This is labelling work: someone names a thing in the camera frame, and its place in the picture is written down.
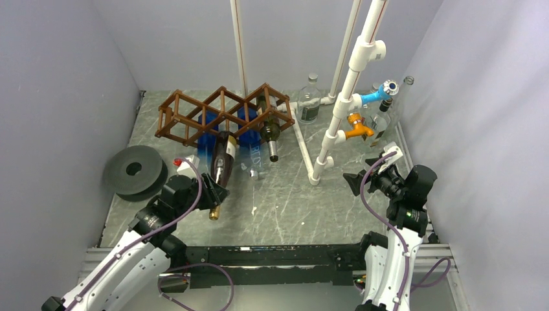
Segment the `dark bottle gold cap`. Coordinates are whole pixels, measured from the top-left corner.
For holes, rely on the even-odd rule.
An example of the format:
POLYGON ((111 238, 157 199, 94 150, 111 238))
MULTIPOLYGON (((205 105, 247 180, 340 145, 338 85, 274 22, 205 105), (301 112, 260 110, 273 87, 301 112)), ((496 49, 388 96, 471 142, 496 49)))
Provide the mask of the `dark bottle gold cap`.
POLYGON ((216 136, 210 164, 210 175, 215 183, 226 188, 232 173, 236 157, 237 141, 228 130, 220 131, 216 136))

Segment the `clear bottle black cap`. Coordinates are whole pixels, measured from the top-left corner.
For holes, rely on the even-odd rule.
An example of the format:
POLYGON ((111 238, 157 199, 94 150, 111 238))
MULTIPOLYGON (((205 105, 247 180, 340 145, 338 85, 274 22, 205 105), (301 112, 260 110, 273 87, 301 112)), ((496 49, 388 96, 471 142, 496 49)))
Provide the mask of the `clear bottle black cap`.
POLYGON ((365 144, 371 150, 379 148, 379 142, 390 124, 389 109, 393 99, 386 99, 377 102, 370 102, 366 105, 364 125, 370 128, 374 134, 365 139, 365 144))

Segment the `tall clear wine bottle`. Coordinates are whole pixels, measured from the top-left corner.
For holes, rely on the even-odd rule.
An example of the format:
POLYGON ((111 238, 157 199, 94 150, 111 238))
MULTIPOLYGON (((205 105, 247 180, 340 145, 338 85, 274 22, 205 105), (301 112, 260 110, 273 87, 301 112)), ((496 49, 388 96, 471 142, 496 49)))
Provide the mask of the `tall clear wine bottle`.
POLYGON ((400 118, 402 117, 403 111, 404 111, 404 103, 408 97, 409 91, 411 87, 413 86, 415 82, 415 78, 411 75, 406 76, 402 83, 399 85, 399 91, 397 95, 395 95, 393 99, 393 103, 391 104, 388 116, 390 117, 390 122, 388 124, 388 132, 393 132, 396 130, 396 126, 398 125, 398 122, 400 118))

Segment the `green wine bottle silver cap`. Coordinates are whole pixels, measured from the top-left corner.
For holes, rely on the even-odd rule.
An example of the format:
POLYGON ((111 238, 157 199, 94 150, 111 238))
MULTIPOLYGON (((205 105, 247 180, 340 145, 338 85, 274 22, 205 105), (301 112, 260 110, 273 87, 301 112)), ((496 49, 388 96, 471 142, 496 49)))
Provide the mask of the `green wine bottle silver cap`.
MULTIPOLYGON (((258 106, 258 115, 263 114, 268 106, 273 107, 272 104, 267 104, 267 97, 263 94, 256 98, 256 104, 258 106)), ((281 133, 278 118, 268 113, 266 118, 260 123, 259 128, 261 138, 267 143, 270 161, 277 162, 279 159, 277 140, 281 133)))

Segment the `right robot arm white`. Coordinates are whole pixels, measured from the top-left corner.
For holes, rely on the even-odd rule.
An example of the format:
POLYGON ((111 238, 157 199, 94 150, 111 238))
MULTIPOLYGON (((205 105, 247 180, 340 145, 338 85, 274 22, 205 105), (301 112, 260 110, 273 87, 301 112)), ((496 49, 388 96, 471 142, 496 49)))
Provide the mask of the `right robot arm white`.
POLYGON ((330 272, 330 282, 348 284, 355 271, 365 271, 363 298, 357 310, 409 310, 414 263, 426 234, 424 205, 437 179, 436 173, 416 165, 403 178, 394 161, 401 156, 388 151, 369 159, 369 170, 345 173, 353 195, 365 201, 365 193, 381 192, 389 199, 387 213, 366 209, 387 227, 385 234, 369 232, 356 244, 297 246, 207 247, 199 259, 240 273, 258 267, 281 270, 311 266, 317 273, 330 272))

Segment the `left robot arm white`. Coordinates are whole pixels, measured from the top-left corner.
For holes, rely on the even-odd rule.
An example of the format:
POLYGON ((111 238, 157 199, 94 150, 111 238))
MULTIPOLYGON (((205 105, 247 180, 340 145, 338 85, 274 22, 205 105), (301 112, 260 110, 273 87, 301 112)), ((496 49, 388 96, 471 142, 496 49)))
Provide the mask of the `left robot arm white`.
POLYGON ((187 263, 186 244, 173 234, 178 221, 194 210, 221 205, 228 195, 208 174, 172 176, 100 264, 63 297, 49 297, 41 309, 120 310, 153 278, 187 263))

